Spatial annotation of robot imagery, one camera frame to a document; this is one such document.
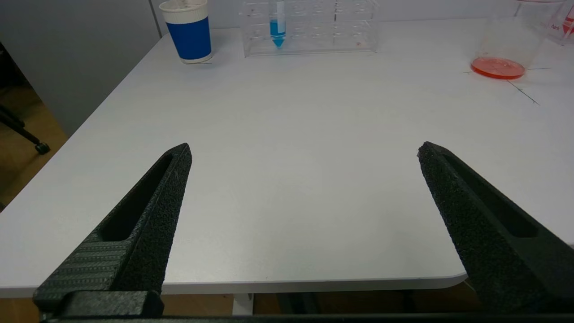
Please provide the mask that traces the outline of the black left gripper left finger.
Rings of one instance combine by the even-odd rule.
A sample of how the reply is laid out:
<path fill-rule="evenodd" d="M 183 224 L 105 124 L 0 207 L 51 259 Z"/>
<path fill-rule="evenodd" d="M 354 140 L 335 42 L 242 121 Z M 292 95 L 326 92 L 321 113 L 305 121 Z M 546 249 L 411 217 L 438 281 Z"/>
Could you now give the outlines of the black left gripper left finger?
<path fill-rule="evenodd" d="M 79 291 L 160 292 L 191 166 L 187 143 L 166 151 L 35 290 L 38 309 Z"/>

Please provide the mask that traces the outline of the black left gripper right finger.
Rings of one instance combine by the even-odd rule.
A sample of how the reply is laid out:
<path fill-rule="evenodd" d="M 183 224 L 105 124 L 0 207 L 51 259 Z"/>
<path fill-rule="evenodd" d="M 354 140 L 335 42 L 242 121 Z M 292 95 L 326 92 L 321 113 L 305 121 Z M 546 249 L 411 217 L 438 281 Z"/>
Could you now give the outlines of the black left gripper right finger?
<path fill-rule="evenodd" d="M 445 147 L 425 142 L 417 156 L 482 304 L 498 313 L 573 313 L 573 248 Z"/>

